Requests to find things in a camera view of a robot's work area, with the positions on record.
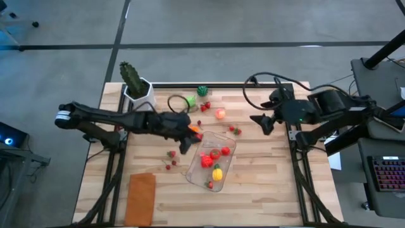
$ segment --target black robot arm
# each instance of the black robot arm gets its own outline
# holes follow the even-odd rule
[[[72,102],[61,104],[55,119],[59,128],[78,129],[87,138],[100,140],[105,147],[118,146],[119,133],[108,132],[93,122],[123,127],[134,134],[153,134],[180,141],[181,154],[186,154],[191,144],[200,141],[196,137],[197,133],[189,128],[191,120],[185,112],[130,111],[121,114]]]

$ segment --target wooden table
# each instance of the wooden table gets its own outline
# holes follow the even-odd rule
[[[107,83],[101,100],[101,109],[116,111],[122,88],[121,83]],[[268,101],[272,89],[247,89],[252,102]],[[308,91],[294,85],[297,99],[306,99]],[[195,89],[155,89],[157,111],[168,111],[167,97],[171,94],[195,95]],[[178,151],[178,142],[151,135],[128,137],[127,154],[117,208],[116,225],[122,225],[127,206],[128,183],[131,174],[151,172],[156,176],[156,198],[153,225],[301,225],[297,188],[292,170],[285,125],[276,124],[270,136],[264,136],[260,126],[249,115],[261,115],[246,103],[241,89],[210,89],[206,98],[211,101],[208,111],[191,113],[192,123],[202,122],[203,131],[212,131],[237,142],[225,185],[219,193],[212,193],[187,182],[183,176],[196,152],[193,145],[186,155],[176,157],[178,167],[167,171],[162,160],[169,150]],[[184,107],[182,100],[173,99],[173,107]],[[226,109],[223,120],[215,118],[217,108]],[[230,125],[242,129],[240,136],[228,131]],[[110,125],[103,128],[112,130]],[[304,130],[315,126],[305,125]],[[89,156],[102,149],[100,144],[90,147]],[[322,202],[342,220],[335,184],[327,156],[313,150],[308,155],[315,190]],[[73,221],[77,222],[91,209],[103,188],[108,153],[102,153],[87,162]],[[306,195],[307,208],[310,208]]]

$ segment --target rgb keyboard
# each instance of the rgb keyboard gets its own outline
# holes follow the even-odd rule
[[[369,157],[378,191],[405,192],[405,156]]]

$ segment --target cactus plant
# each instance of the cactus plant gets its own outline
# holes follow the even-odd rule
[[[138,72],[131,64],[124,61],[121,62],[120,74],[122,76],[122,79],[128,86],[129,88],[128,93],[132,98],[138,99],[146,95],[147,92],[146,85],[139,78]]]

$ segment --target white label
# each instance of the white label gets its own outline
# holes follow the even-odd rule
[[[384,156],[382,157],[384,160],[398,160],[398,157],[396,156]]]

